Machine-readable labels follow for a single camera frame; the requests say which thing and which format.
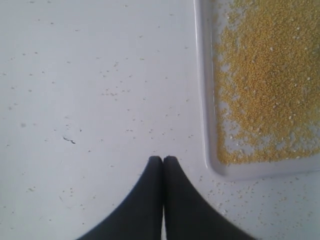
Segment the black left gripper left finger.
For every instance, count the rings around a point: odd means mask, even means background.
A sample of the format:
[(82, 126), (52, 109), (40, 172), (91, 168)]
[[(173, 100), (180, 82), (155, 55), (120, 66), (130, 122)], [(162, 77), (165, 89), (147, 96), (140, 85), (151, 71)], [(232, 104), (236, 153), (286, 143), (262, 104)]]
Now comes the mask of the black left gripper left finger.
[(163, 222), (163, 162), (151, 156), (121, 204), (81, 240), (160, 240)]

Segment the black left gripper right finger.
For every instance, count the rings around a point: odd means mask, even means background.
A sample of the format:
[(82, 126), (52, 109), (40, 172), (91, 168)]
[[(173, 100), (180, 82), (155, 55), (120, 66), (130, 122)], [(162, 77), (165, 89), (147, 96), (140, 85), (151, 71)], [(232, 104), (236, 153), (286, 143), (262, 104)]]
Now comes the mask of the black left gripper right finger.
[(168, 240), (253, 240), (212, 208), (184, 173), (178, 159), (163, 160), (164, 218)]

